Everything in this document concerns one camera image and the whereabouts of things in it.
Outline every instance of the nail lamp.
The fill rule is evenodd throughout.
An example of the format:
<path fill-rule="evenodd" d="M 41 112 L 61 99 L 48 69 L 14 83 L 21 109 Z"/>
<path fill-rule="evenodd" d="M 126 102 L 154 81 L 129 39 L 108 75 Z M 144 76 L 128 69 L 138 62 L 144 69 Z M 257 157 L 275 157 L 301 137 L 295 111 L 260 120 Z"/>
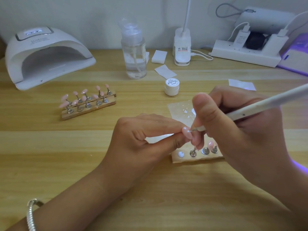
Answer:
<path fill-rule="evenodd" d="M 61 75 L 96 63 L 90 51 L 73 36 L 51 27 L 15 34 L 7 44 L 5 63 L 19 90 L 27 90 Z"/>

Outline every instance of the jar lid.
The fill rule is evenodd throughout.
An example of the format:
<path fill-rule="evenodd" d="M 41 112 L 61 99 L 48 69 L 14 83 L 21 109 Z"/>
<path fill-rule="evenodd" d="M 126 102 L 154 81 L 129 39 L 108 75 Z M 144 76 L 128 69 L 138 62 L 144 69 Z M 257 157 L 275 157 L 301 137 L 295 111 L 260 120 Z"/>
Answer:
<path fill-rule="evenodd" d="M 180 87 L 180 82 L 176 78 L 168 78 L 166 80 L 165 89 L 167 90 L 177 90 Z"/>

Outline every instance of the white power strip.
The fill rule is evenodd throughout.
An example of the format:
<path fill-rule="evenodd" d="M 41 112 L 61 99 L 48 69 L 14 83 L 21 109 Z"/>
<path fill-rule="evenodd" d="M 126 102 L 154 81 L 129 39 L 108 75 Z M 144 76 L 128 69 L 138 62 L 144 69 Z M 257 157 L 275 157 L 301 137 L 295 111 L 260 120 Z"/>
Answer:
<path fill-rule="evenodd" d="M 245 47 L 239 49 L 233 46 L 233 42 L 222 40 L 216 40 L 209 55 L 268 67 L 276 67 L 281 60 L 279 53 L 275 56 L 267 56 L 262 54 L 262 50 L 251 50 Z"/>

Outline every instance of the person's left hand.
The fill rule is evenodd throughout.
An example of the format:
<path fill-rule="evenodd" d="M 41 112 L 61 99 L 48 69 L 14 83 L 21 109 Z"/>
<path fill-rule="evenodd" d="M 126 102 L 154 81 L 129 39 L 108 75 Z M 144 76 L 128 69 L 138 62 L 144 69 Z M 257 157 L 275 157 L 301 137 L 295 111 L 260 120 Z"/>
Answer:
<path fill-rule="evenodd" d="M 110 146 L 99 167 L 104 183 L 114 193 L 124 193 L 165 156 L 190 140 L 183 133 L 183 123 L 156 114 L 120 118 L 115 125 Z M 157 143 L 146 137 L 174 134 Z"/>

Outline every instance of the silver bracelet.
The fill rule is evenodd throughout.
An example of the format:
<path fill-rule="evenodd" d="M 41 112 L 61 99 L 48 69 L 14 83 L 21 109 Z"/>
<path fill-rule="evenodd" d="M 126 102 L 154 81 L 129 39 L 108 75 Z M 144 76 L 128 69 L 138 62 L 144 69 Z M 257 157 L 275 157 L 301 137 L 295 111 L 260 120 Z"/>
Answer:
<path fill-rule="evenodd" d="M 37 199 L 32 199 L 28 202 L 27 224 L 28 224 L 29 231 L 36 231 L 34 220 L 33 220 L 33 206 L 34 205 L 41 207 L 44 205 L 44 203 Z"/>

